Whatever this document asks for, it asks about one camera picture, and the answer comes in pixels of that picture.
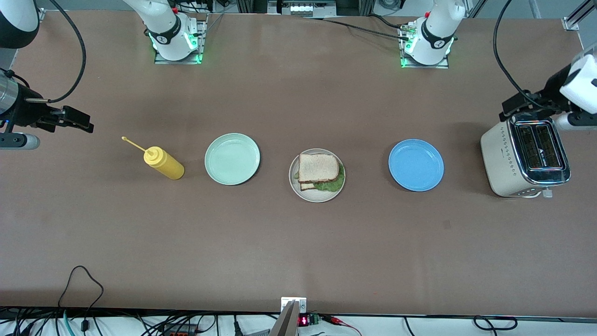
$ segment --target bottle nozzle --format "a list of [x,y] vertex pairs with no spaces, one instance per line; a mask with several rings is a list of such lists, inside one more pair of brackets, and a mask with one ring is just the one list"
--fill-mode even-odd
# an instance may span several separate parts
[[138,149],[140,149],[140,150],[142,150],[142,151],[144,151],[144,152],[146,151],[145,149],[143,149],[143,148],[142,148],[141,146],[139,146],[138,144],[136,144],[136,143],[134,143],[134,142],[130,141],[129,139],[127,139],[127,137],[126,137],[126,136],[123,136],[123,137],[122,137],[122,140],[124,140],[124,141],[126,141],[126,142],[130,143],[131,145],[133,145],[133,146],[137,147]]

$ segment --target mustard bottle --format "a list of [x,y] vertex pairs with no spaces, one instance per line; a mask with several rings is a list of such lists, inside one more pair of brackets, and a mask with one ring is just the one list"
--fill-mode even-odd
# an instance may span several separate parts
[[127,139],[126,136],[122,140],[130,143],[144,152],[143,159],[150,167],[164,174],[169,179],[178,180],[184,175],[184,167],[175,158],[170,156],[162,148],[153,146],[148,149],[143,149],[138,144]]

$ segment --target brown table surface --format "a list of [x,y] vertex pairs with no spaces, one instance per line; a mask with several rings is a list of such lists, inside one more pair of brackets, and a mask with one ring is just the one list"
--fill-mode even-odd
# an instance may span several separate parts
[[[423,70],[400,68],[395,40],[271,15],[226,15],[203,64],[157,66],[134,12],[70,14],[88,63],[64,103],[96,130],[26,129],[37,150],[0,152],[1,305],[55,305],[82,264],[106,287],[103,307],[276,311],[297,295],[327,312],[597,317],[596,134],[562,134],[573,177],[552,200],[499,198],[487,181],[479,140],[515,93],[493,57],[494,20],[463,21],[451,68]],[[500,51],[538,90],[580,44],[558,20],[505,20]],[[80,56],[48,13],[15,70],[54,98]],[[258,172],[236,187],[204,167],[207,146],[229,132],[261,150]],[[183,179],[147,167],[123,135],[166,149]],[[390,149],[409,138],[444,158],[429,192],[388,172]],[[346,165],[328,203],[288,183],[309,148]],[[83,272],[71,290],[65,305],[97,295]]]

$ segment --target blue plate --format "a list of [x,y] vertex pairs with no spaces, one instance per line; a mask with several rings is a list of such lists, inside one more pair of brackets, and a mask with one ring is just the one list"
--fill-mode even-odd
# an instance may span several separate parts
[[396,182],[412,191],[427,191],[444,176],[444,161],[429,143],[409,139],[398,143],[390,152],[390,173]]

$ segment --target sandwich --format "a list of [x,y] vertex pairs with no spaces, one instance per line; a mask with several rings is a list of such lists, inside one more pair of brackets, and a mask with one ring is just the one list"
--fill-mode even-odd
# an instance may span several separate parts
[[344,167],[329,154],[300,154],[294,175],[301,191],[317,189],[335,192],[344,184]]

